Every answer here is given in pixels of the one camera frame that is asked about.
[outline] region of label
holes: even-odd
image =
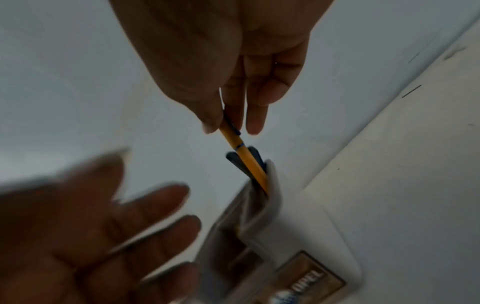
[[[288,261],[249,304],[320,304],[345,281],[305,252]]]

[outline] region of yellow pen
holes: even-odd
[[[237,134],[230,124],[223,119],[220,125],[220,131],[228,141],[230,146],[236,151],[242,162],[245,164],[247,169],[253,175],[255,180],[260,184],[260,187],[265,191],[266,194],[269,193],[269,179],[265,171],[260,167],[257,160],[250,153],[248,148],[245,146],[243,140]]]

